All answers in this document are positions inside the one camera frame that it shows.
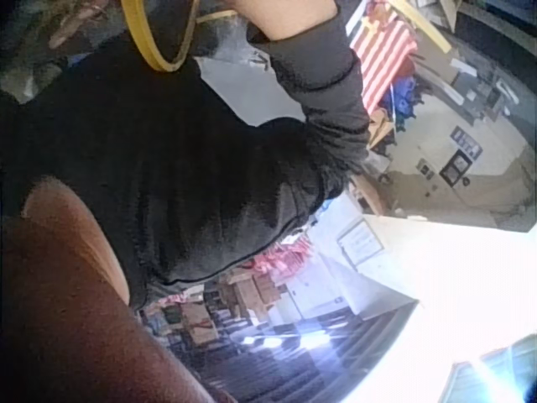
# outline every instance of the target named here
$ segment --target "light fixture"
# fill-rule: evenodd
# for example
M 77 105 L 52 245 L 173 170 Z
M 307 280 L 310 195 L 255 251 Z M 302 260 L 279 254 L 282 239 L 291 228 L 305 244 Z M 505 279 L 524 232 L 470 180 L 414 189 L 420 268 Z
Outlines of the light fixture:
M 329 342 L 330 336 L 327 334 L 305 334 L 300 338 L 300 347 L 307 350 L 312 350 L 313 348 L 320 347 L 324 344 L 328 344 Z
M 282 345 L 281 338 L 265 338 L 263 340 L 263 346 L 266 348 L 278 348 Z
M 252 338 L 250 336 L 246 336 L 244 340 L 242 341 L 242 344 L 246 344 L 247 346 L 250 346 L 255 343 L 255 338 Z
M 345 327 L 348 324 L 349 324 L 349 322 L 337 323 L 336 325 L 331 325 L 328 328 L 329 329 L 339 329 L 340 327 Z

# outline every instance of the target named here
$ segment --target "poster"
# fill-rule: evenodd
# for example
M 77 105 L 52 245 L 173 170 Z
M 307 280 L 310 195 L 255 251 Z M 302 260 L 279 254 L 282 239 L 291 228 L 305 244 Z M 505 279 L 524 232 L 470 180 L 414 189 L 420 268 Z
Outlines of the poster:
M 470 134 L 459 128 L 455 127 L 453 133 L 451 133 L 451 139 L 455 141 L 459 149 L 465 152 L 473 161 L 476 161 L 479 158 L 479 155 L 482 154 L 483 149 L 481 145 L 472 138 Z

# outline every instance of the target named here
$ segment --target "american flag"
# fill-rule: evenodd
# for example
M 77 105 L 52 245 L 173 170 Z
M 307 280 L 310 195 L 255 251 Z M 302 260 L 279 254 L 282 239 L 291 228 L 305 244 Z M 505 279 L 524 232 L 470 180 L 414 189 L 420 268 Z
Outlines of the american flag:
M 368 0 L 362 0 L 347 24 L 347 34 L 352 37 L 351 48 L 362 61 L 363 104 L 368 113 L 388 90 L 404 58 L 418 49 L 414 35 L 406 22 L 398 18 L 391 8 L 385 22 L 375 19 L 373 13 L 363 17 Z M 385 3 L 369 5 L 386 8 Z

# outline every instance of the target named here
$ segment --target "black long-sleeve shirt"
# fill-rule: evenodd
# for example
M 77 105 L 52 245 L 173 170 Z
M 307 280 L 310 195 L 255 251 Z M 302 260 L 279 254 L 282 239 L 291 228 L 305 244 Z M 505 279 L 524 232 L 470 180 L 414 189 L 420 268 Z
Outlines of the black long-sleeve shirt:
M 266 249 L 360 170 L 368 116 L 359 60 L 336 17 L 268 52 L 306 121 L 240 120 L 188 60 L 152 71 L 124 35 L 69 69 L 2 127 L 3 212 L 52 175 L 101 224 L 131 305 L 147 284 L 194 284 Z

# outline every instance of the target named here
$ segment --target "hand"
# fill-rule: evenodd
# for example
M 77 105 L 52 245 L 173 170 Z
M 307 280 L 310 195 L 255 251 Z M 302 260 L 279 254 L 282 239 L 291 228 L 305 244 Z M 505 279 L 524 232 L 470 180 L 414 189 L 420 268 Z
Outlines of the hand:
M 334 18 L 334 0 L 227 0 L 270 40 L 286 39 Z

